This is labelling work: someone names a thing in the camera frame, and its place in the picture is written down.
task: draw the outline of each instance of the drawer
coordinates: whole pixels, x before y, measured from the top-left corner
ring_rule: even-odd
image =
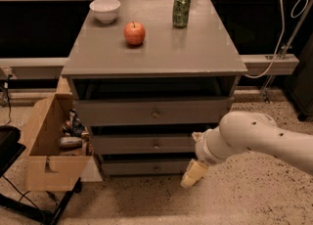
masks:
[[[189,159],[178,161],[141,161],[102,163],[105,175],[181,174],[186,171]]]
[[[193,132],[213,128],[207,124],[168,124],[91,127],[98,155],[184,153],[195,150]]]
[[[81,121],[87,126],[218,123],[233,103],[232,97],[180,101],[120,100],[74,101]]]

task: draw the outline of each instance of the red apple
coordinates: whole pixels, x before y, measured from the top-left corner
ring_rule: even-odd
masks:
[[[124,28],[126,41],[131,45],[140,45],[145,40],[146,30],[139,22],[129,22]]]

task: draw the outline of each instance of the soda can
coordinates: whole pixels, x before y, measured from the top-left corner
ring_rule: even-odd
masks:
[[[174,0],[173,25],[186,27],[189,19],[191,0]]]

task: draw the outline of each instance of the white robot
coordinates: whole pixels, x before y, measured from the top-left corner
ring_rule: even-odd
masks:
[[[313,175],[313,136],[281,129],[268,114],[229,112],[218,127],[194,132],[193,138],[198,160],[190,161],[181,181],[184,188],[200,180],[209,166],[248,151],[273,156]]]

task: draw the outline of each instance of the concrete floor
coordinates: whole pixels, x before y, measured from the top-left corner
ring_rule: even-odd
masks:
[[[232,111],[262,112],[282,128],[313,134],[312,118],[297,120],[293,104],[279,89],[270,91],[266,104],[257,90],[237,90]],[[12,125],[22,130],[33,102],[12,107]],[[8,109],[0,109],[0,123]],[[7,171],[24,193],[25,158]],[[230,157],[212,166],[193,188],[180,187],[181,177],[115,177],[83,183],[74,194],[59,224],[313,224],[313,178],[284,162],[254,152]],[[20,195],[3,179],[0,193],[18,200]],[[39,207],[54,209],[46,193],[27,194]],[[38,224],[0,209],[0,224]]]

